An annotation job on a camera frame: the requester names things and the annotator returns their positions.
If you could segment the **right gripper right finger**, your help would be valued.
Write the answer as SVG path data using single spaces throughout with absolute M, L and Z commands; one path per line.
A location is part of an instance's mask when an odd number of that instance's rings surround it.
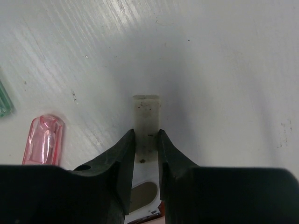
M 164 130 L 157 140 L 166 223 L 298 223 L 299 183 L 288 170 L 201 167 L 181 153 Z

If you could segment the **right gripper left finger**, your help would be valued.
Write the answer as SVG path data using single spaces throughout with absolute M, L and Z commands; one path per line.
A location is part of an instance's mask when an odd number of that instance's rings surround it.
M 3 224 L 122 224 L 129 213 L 135 134 L 74 170 L 53 165 L 0 167 Z

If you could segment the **pink highlighter cap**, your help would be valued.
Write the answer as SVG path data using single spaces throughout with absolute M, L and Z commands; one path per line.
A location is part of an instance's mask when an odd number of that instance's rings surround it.
M 64 122 L 57 116 L 46 114 L 32 120 L 23 165 L 55 165 L 60 161 Z

